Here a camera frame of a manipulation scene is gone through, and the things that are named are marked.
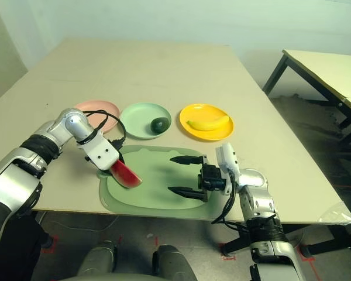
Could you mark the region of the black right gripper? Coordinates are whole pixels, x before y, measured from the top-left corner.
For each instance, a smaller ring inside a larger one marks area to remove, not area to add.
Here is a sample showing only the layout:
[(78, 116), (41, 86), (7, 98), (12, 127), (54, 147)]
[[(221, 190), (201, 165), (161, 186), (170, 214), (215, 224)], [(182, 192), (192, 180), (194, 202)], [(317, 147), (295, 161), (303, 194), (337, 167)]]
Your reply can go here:
[(200, 200), (203, 202), (208, 201), (209, 191), (220, 191), (223, 195), (229, 196), (232, 192), (232, 183), (228, 178), (229, 173), (223, 173), (220, 168), (215, 165), (207, 163), (207, 157), (204, 156), (176, 156), (170, 159), (181, 165), (201, 165), (198, 174), (198, 189), (193, 190), (189, 187), (168, 187), (170, 191), (179, 196)]

